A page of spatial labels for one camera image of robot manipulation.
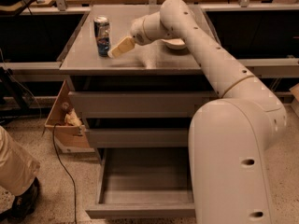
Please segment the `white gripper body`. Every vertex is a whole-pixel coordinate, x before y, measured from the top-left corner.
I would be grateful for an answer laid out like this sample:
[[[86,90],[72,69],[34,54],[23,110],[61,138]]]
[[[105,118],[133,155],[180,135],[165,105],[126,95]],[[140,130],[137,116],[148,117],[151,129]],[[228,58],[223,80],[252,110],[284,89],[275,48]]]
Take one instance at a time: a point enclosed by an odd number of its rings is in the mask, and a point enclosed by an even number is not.
[[[138,45],[144,45],[146,41],[144,28],[143,28],[144,21],[145,21],[144,17],[135,19],[132,21],[132,25],[130,28],[130,35]]]

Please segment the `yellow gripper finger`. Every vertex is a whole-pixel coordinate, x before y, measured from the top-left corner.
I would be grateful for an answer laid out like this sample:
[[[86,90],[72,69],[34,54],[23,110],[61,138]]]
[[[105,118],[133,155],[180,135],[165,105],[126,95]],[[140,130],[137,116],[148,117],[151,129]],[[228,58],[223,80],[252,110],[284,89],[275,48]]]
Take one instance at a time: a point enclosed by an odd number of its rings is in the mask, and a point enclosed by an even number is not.
[[[120,57],[122,54],[135,48],[135,41],[131,36],[126,36],[117,45],[113,46],[109,52],[108,56],[110,58]]]

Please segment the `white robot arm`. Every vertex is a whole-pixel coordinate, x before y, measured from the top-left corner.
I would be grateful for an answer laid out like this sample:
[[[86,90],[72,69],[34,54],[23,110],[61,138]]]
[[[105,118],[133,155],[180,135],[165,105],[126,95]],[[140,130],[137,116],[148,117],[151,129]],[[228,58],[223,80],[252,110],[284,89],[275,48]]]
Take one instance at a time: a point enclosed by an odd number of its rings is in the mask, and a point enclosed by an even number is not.
[[[274,224],[263,154],[283,134],[284,105],[203,29],[182,0],[132,23],[110,52],[116,58],[158,39],[179,38],[217,94],[189,130],[192,193],[198,224]]]

